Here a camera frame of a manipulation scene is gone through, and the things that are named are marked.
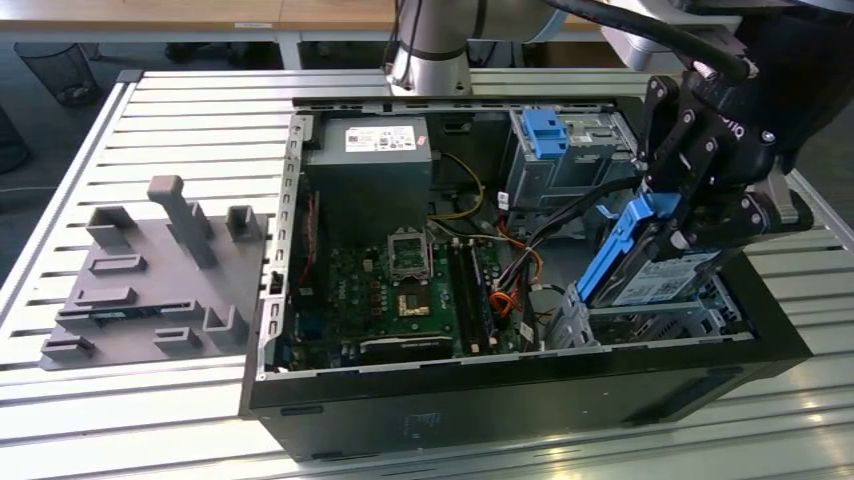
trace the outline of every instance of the blue plastic latch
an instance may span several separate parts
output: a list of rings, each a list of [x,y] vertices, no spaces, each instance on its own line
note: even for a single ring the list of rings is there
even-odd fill
[[[628,202],[610,230],[610,235],[608,235],[601,249],[577,281],[577,294],[584,302],[588,301],[594,288],[604,280],[610,265],[633,248],[635,229],[649,217],[669,218],[679,205],[680,198],[677,193],[647,193]]]
[[[524,110],[521,128],[528,136],[537,160],[558,160],[569,147],[566,127],[557,113],[548,110]]]

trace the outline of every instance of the motherboard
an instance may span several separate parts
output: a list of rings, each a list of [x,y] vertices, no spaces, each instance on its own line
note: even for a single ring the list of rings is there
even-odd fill
[[[304,370],[500,353],[508,344],[488,303],[497,246],[428,242],[398,230],[382,244],[329,251],[325,299],[296,314],[282,345]]]

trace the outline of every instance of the sticker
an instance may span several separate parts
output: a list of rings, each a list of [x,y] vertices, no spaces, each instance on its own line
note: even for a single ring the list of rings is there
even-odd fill
[[[518,323],[518,335],[521,335],[529,343],[533,343],[533,329],[524,322]]]
[[[238,22],[234,23],[234,28],[272,28],[272,23]]]
[[[345,152],[414,150],[414,129],[405,127],[352,127],[344,132]]]
[[[641,305],[669,300],[693,280],[696,266],[711,260],[717,253],[696,253],[655,263],[647,260],[613,300],[613,306]]]
[[[402,438],[405,440],[424,440],[429,436],[434,438],[436,430],[441,423],[441,413],[416,413],[402,418]]]
[[[123,318],[126,315],[121,312],[93,313],[91,318]]]
[[[509,194],[506,192],[497,192],[497,208],[498,210],[509,210]]]

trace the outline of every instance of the red wire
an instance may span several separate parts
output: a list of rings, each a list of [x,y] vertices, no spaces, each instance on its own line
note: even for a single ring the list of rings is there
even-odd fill
[[[310,219],[314,216],[314,195],[313,193],[310,195],[308,195],[308,260],[305,261],[305,268],[302,269],[302,274],[298,276],[298,285],[302,285],[302,282],[305,281],[305,277],[308,276],[308,272],[310,271],[310,261],[313,259],[314,256],[314,242],[313,242],[313,235],[312,235],[312,221]]]

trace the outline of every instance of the ram slot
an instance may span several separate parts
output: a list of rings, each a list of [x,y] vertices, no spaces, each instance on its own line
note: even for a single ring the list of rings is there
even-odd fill
[[[462,351],[469,355],[485,353],[488,336],[484,328],[480,286],[482,279],[473,261],[473,250],[458,243],[446,246],[450,288],[456,306],[456,321]]]

